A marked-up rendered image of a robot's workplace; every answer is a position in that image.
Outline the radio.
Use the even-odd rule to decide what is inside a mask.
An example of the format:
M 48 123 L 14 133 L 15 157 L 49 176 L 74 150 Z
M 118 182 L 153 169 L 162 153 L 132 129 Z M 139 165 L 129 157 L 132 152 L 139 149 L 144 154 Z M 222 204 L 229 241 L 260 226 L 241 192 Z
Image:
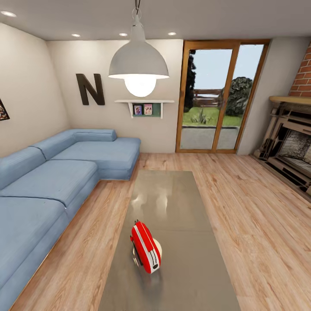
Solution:
M 160 252 L 144 223 L 137 221 L 132 229 L 131 241 L 134 243 L 141 266 L 147 273 L 155 272 L 161 264 Z

